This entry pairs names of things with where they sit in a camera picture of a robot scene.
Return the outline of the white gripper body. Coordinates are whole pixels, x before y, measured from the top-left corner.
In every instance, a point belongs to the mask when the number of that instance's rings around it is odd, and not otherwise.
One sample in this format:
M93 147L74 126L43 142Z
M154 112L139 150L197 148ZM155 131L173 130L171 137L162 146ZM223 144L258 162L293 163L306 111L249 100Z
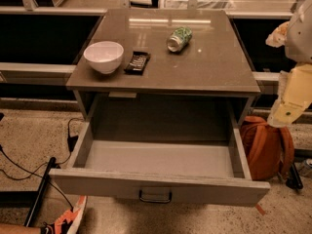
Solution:
M312 64L298 64L288 73L282 101L304 109L312 103Z

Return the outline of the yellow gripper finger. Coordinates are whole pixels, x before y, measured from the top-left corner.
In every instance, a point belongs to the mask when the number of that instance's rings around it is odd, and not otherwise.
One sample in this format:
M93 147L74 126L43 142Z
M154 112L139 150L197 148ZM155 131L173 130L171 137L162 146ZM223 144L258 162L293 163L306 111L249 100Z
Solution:
M275 128L284 128L297 120L303 112L302 107L277 99L270 110L267 123Z
M287 40L289 22L283 22L276 27L271 34L265 40L265 43L270 47L279 48L284 46Z

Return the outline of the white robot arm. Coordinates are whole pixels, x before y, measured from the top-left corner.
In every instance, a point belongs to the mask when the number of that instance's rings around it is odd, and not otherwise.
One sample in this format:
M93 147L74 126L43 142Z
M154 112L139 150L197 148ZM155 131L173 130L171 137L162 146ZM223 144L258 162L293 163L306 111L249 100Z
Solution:
M280 73L278 98L267 119L270 126L281 128L297 120L312 103L312 0L305 0L265 43L284 46L286 57L296 62L290 72Z

